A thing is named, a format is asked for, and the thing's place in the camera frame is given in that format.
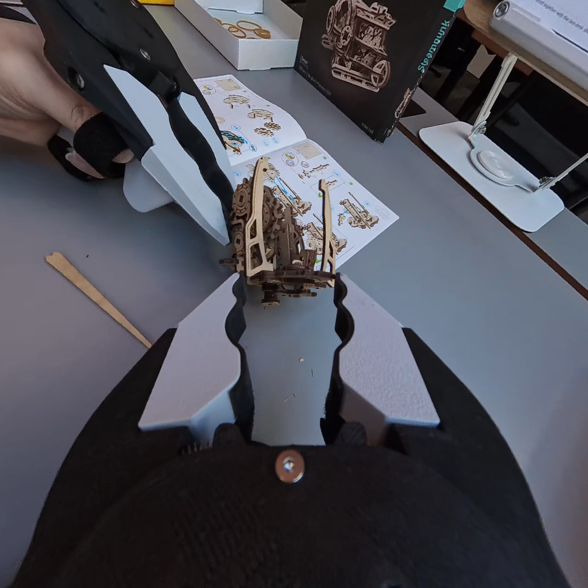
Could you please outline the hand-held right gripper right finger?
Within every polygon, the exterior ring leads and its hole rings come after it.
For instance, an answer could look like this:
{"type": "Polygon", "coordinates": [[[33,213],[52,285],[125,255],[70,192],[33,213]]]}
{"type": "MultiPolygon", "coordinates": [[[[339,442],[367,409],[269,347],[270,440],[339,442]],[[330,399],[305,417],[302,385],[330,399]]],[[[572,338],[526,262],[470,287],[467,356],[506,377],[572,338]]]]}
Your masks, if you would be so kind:
{"type": "Polygon", "coordinates": [[[391,424],[435,428],[440,419],[401,324],[348,276],[334,281],[335,349],[320,429],[334,443],[344,423],[359,422],[370,445],[391,424]]]}

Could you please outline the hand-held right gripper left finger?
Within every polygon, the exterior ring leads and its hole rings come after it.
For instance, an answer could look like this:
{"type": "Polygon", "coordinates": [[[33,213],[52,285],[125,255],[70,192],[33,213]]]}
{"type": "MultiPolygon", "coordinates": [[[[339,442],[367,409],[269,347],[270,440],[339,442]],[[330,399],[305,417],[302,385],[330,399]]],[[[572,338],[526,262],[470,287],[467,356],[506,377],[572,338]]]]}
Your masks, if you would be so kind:
{"type": "Polygon", "coordinates": [[[239,340],[246,329],[245,279],[235,273],[182,320],[138,426],[185,426],[197,443],[212,443],[218,425],[235,423],[252,438],[254,394],[239,340]]]}

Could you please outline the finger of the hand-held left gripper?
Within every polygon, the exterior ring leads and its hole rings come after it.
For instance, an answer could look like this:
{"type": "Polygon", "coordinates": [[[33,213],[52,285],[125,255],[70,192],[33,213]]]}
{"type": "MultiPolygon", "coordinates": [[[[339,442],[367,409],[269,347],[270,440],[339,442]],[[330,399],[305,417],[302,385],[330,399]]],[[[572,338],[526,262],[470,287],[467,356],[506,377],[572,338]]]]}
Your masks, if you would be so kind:
{"type": "Polygon", "coordinates": [[[181,147],[196,162],[208,188],[220,201],[223,220],[228,222],[235,191],[234,176],[224,146],[223,136],[192,95],[172,92],[161,93],[160,100],[169,115],[170,126],[181,147]]]}
{"type": "Polygon", "coordinates": [[[219,243],[227,245],[221,201],[178,142],[162,102],[130,73],[109,65],[104,68],[153,141],[140,161],[130,163],[126,170],[123,191],[128,202],[146,212],[174,201],[219,243]]]}

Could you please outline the wooden gear model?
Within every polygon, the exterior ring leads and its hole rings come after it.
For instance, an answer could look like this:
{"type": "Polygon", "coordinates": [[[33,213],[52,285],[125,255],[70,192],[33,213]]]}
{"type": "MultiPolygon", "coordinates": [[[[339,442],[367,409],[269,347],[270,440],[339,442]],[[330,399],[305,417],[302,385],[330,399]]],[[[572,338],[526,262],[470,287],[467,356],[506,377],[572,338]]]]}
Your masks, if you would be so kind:
{"type": "Polygon", "coordinates": [[[284,205],[270,190],[263,187],[261,230],[265,259],[270,269],[255,275],[261,267],[261,250],[253,246],[251,267],[246,266],[246,223],[252,216],[253,179],[244,179],[237,186],[232,200],[232,254],[221,259],[221,265],[243,273],[249,285],[259,286],[263,292],[262,305],[280,304],[280,297],[316,297],[317,289],[334,287],[334,273],[315,270],[317,251],[304,245],[302,227],[293,218],[293,209],[284,205]]]}

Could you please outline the thin wooden stick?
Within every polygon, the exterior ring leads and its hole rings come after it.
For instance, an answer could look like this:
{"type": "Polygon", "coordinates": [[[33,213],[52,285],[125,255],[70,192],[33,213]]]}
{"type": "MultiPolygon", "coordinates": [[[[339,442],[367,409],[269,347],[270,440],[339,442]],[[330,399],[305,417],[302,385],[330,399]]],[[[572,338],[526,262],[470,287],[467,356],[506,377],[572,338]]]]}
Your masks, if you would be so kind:
{"type": "Polygon", "coordinates": [[[147,338],[145,338],[144,335],[141,334],[140,331],[138,331],[137,328],[134,327],[129,320],[107,300],[104,294],[97,290],[96,287],[94,287],[94,285],[92,285],[92,283],[90,283],[90,281],[88,281],[88,279],[66,259],[66,257],[64,257],[64,255],[54,252],[53,254],[46,256],[45,260],[146,348],[150,349],[152,347],[151,342],[147,340],[147,338]]]}

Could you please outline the black model kit box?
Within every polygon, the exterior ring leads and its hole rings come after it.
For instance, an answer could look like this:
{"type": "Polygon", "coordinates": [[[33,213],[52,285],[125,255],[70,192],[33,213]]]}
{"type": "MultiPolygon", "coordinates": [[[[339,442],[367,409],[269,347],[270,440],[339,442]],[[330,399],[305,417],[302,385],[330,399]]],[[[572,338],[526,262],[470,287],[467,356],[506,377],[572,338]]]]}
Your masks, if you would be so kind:
{"type": "Polygon", "coordinates": [[[464,3],[306,1],[295,69],[383,143],[464,3]]]}

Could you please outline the person's left hand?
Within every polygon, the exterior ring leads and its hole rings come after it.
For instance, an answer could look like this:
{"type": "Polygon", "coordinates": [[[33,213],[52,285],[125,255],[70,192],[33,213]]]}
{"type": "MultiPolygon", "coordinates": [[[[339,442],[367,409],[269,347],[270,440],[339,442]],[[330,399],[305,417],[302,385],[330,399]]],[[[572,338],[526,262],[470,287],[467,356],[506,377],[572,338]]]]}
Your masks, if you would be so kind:
{"type": "Polygon", "coordinates": [[[101,111],[47,61],[40,27],[1,7],[1,135],[46,146],[77,179],[120,178],[134,158],[101,111]]]}

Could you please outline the assembly instruction booklet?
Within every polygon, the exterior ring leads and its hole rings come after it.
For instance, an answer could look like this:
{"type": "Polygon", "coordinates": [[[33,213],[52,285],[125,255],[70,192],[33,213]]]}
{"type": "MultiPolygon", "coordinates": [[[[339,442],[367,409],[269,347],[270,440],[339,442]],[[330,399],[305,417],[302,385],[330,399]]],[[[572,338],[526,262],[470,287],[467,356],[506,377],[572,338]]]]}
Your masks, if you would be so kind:
{"type": "Polygon", "coordinates": [[[305,246],[318,252],[316,269],[322,258],[320,180],[329,189],[337,267],[399,219],[327,151],[308,139],[290,114],[237,78],[202,77],[194,82],[216,118],[237,183],[253,176],[260,157],[268,158],[264,184],[277,200],[291,207],[305,246]]]}

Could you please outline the white cardboard tray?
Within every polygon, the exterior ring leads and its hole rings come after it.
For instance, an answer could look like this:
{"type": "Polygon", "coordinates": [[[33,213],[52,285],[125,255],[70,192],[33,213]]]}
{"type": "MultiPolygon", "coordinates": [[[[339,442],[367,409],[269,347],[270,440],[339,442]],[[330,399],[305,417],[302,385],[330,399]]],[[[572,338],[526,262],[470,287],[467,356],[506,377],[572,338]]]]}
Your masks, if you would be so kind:
{"type": "Polygon", "coordinates": [[[175,1],[175,8],[238,70],[293,67],[302,18],[283,1],[175,1]],[[215,18],[255,22],[271,39],[239,40],[215,18]]]}

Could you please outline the tan rubber bands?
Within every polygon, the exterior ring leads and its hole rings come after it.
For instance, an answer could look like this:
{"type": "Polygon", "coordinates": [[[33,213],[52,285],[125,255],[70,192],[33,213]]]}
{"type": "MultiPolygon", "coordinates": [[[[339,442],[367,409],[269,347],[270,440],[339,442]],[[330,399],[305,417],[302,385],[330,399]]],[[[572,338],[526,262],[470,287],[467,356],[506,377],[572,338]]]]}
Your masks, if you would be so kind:
{"type": "Polygon", "coordinates": [[[237,23],[233,24],[230,22],[224,22],[219,18],[215,18],[215,20],[220,26],[225,28],[225,30],[239,40],[252,40],[254,38],[262,40],[271,39],[271,32],[255,22],[239,20],[237,23]]]}

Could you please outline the white flat base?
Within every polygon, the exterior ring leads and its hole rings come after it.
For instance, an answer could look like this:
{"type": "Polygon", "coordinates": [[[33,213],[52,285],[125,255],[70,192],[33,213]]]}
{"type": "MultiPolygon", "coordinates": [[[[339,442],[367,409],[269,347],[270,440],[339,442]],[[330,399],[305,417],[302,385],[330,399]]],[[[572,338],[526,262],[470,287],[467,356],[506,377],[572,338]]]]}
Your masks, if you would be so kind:
{"type": "Polygon", "coordinates": [[[535,232],[564,205],[551,189],[536,191],[540,181],[484,134],[470,138],[472,125],[451,122],[422,128],[419,137],[507,219],[535,232]]]}

